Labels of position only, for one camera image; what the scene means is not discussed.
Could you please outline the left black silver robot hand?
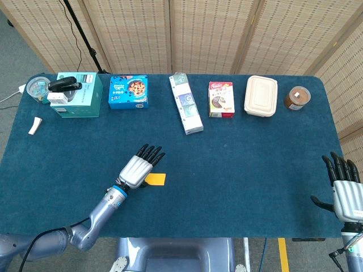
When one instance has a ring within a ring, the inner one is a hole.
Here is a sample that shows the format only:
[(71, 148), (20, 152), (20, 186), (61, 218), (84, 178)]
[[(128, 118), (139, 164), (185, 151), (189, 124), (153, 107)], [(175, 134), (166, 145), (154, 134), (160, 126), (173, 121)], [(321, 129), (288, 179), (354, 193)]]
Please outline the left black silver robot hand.
[(161, 149), (161, 146), (143, 145), (121, 170), (116, 179), (116, 184), (126, 191), (143, 186), (146, 176), (165, 156)]

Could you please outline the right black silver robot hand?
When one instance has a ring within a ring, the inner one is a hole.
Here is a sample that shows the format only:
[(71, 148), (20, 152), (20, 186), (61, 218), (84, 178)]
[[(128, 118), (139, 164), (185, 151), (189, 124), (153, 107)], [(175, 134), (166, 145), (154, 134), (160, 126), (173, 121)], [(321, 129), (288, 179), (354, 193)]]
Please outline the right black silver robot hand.
[(362, 182), (355, 163), (344, 160), (335, 152), (331, 157), (323, 155), (333, 195), (333, 203), (320, 201), (311, 196), (312, 202), (321, 209), (334, 213), (343, 223), (362, 223)]

